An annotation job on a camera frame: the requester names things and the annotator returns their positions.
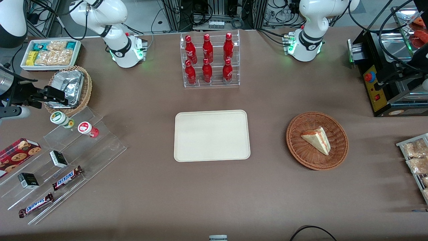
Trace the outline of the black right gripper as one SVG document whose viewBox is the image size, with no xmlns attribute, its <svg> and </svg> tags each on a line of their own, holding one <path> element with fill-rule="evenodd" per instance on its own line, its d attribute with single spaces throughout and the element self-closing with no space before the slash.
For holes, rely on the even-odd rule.
<svg viewBox="0 0 428 241">
<path fill-rule="evenodd" d="M 9 93 L 9 103 L 12 105 L 41 108 L 41 100 L 51 105 L 66 105 L 65 93 L 52 86 L 45 86 L 44 89 L 40 89 L 35 87 L 32 82 L 26 84 L 14 83 Z"/>
</svg>

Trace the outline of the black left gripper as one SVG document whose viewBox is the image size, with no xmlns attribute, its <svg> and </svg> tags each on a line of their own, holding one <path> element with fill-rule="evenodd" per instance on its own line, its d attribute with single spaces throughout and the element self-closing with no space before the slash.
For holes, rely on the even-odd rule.
<svg viewBox="0 0 428 241">
<path fill-rule="evenodd" d="M 398 81 L 405 81 L 408 79 L 426 79 L 428 60 L 427 59 L 412 59 L 407 62 L 410 66 L 418 68 L 419 70 L 414 70 L 410 67 L 405 67 L 402 64 L 399 64 L 397 61 L 392 61 L 390 63 L 393 66 L 393 75 L 376 75 L 376 82 L 373 84 L 373 89 L 380 91 L 388 84 L 393 84 Z"/>
</svg>

